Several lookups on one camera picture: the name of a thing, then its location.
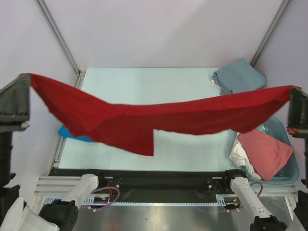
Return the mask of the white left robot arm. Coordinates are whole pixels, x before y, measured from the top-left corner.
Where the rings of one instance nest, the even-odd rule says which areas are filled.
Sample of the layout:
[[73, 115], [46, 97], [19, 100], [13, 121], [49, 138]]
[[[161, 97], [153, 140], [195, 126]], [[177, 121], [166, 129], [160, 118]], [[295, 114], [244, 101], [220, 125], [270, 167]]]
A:
[[20, 74], [0, 90], [0, 229], [2, 231], [71, 231], [78, 211], [92, 191], [102, 192], [106, 180], [85, 174], [61, 199], [46, 204], [39, 214], [26, 207], [19, 196], [19, 185], [7, 185], [16, 174], [11, 172], [12, 136], [15, 131], [28, 128], [30, 119], [30, 94], [33, 88], [49, 111], [66, 127], [78, 120], [68, 110], [68, 103], [61, 100], [59, 90], [71, 86], [35, 74]]

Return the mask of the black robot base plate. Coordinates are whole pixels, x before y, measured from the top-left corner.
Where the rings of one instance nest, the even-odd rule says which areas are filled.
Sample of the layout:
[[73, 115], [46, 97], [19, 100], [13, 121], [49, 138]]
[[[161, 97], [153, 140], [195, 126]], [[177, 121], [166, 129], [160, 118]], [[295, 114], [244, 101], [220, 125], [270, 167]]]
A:
[[50, 176], [80, 177], [98, 175], [102, 193], [112, 197], [180, 198], [191, 196], [205, 198], [210, 195], [232, 194], [230, 178], [245, 177], [242, 170], [223, 172], [174, 172], [174, 171], [124, 171], [96, 169], [53, 169]]

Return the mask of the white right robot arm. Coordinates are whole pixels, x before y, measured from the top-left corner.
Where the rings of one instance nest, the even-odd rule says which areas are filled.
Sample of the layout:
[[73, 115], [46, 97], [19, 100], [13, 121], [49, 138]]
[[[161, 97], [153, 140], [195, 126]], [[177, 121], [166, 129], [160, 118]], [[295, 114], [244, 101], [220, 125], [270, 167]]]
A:
[[[305, 170], [308, 169], [308, 95], [300, 88], [290, 89], [287, 131], [295, 138], [305, 141]], [[286, 226], [279, 221], [252, 190], [247, 178], [236, 175], [222, 181], [222, 188], [227, 193], [235, 193], [247, 215], [252, 219], [251, 231], [306, 231], [308, 229], [308, 194], [297, 192], [298, 202], [294, 209], [292, 222]]]

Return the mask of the red t shirt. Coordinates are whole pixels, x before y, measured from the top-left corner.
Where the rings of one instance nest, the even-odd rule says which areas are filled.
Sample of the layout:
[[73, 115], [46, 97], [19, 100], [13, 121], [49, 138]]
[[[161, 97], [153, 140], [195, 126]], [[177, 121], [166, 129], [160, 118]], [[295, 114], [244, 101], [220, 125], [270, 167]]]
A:
[[60, 81], [30, 74], [31, 87], [73, 136], [153, 156], [154, 130], [205, 135], [249, 132], [284, 106], [291, 86], [153, 105], [113, 104]]

